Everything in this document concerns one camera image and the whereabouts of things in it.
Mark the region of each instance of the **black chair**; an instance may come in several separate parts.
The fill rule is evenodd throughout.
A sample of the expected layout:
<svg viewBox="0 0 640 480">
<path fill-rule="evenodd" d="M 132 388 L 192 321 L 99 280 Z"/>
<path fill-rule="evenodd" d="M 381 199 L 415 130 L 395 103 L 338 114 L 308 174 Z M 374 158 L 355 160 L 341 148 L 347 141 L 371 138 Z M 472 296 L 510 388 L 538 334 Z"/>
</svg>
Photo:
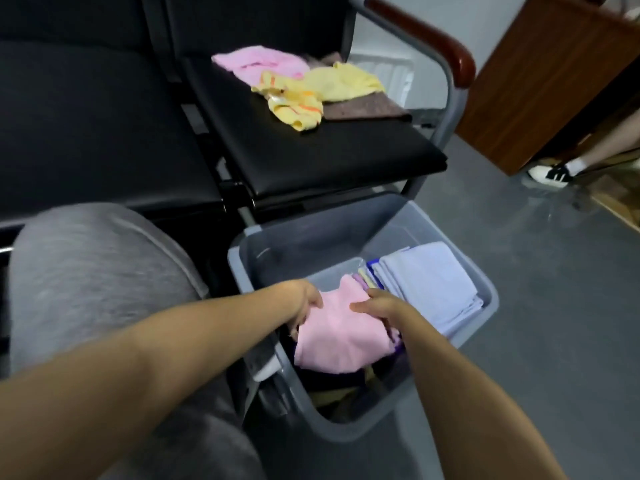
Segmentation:
<svg viewBox="0 0 640 480">
<path fill-rule="evenodd" d="M 256 209 L 443 171 L 441 149 L 464 110 L 476 68 L 452 37 L 383 0 L 165 0 L 177 67 L 234 177 Z M 324 121 L 299 134 L 272 115 L 261 96 L 211 62 L 249 45 L 322 57 L 349 55 L 356 12 L 436 60 L 449 98 L 431 140 L 401 120 Z"/>
<path fill-rule="evenodd" d="M 69 203 L 122 203 L 183 244 L 223 212 L 140 0 L 0 0 L 0 107 L 5 251 Z"/>
</svg>

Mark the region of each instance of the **gray plastic bin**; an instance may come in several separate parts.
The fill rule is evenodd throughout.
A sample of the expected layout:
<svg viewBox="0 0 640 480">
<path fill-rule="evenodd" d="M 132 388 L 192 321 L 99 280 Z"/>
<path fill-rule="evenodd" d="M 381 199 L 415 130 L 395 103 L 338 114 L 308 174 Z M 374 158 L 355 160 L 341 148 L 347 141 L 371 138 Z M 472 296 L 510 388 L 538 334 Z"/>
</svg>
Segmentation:
<svg viewBox="0 0 640 480">
<path fill-rule="evenodd" d="M 451 338 L 451 343 L 460 347 L 498 309 L 497 291 L 430 218 L 401 195 L 378 194 L 249 227 L 229 249 L 228 262 L 242 293 L 295 278 L 308 278 L 320 290 L 329 291 L 338 287 L 343 274 L 355 273 L 365 261 L 406 246 L 435 241 L 444 241 L 451 247 L 484 300 L 483 309 Z M 328 420 L 315 409 L 276 333 L 247 354 L 245 362 L 259 381 L 275 373 L 268 389 L 272 394 L 277 390 L 280 397 L 270 397 L 270 403 L 279 401 L 281 411 L 302 416 L 319 436 L 348 442 L 370 430 L 413 386 L 406 355 L 401 355 L 384 377 L 379 377 L 382 387 L 375 392 L 363 388 L 362 394 L 348 405 L 352 420 L 341 422 Z"/>
</svg>

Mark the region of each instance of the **person's leg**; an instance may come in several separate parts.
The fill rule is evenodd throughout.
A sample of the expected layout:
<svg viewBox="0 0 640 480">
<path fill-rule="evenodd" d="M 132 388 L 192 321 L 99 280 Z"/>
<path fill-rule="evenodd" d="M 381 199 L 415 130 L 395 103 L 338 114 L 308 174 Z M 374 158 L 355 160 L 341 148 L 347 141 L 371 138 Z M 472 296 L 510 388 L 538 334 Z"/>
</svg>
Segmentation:
<svg viewBox="0 0 640 480">
<path fill-rule="evenodd" d="M 553 187 L 564 187 L 572 177 L 596 163 L 613 155 L 629 150 L 640 141 L 640 109 L 619 124 L 602 141 L 578 158 L 556 165 L 536 165 L 529 170 L 529 175 L 541 184 Z"/>
<path fill-rule="evenodd" d="M 207 293 L 187 254 L 139 214 L 108 203 L 45 212 L 11 256 L 12 372 Z M 262 476 L 221 376 L 102 478 Z"/>
</svg>

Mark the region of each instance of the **gray floor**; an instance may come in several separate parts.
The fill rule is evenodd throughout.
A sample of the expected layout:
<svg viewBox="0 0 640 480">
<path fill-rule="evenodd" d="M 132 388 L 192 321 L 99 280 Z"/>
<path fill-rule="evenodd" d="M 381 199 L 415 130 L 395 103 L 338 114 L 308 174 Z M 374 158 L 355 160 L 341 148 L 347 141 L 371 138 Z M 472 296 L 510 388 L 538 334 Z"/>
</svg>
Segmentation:
<svg viewBox="0 0 640 480">
<path fill-rule="evenodd" d="M 460 139 L 417 202 L 492 279 L 500 310 L 463 347 L 532 418 L 567 474 L 640 475 L 640 234 L 571 191 L 508 178 Z M 270 478 L 442 478 L 413 393 L 360 441 L 251 428 Z"/>
</svg>

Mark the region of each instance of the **sneaker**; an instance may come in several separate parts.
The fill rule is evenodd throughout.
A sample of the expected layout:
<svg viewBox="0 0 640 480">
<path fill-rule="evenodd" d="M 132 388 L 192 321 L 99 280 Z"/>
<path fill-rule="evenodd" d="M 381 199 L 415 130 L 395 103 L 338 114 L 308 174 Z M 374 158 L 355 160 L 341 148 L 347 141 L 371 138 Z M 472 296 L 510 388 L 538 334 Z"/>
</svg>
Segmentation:
<svg viewBox="0 0 640 480">
<path fill-rule="evenodd" d="M 536 165 L 527 170 L 527 173 L 536 182 L 557 189 L 566 187 L 566 185 L 573 180 L 573 177 L 569 174 L 569 170 L 567 170 L 564 165 Z"/>
</svg>

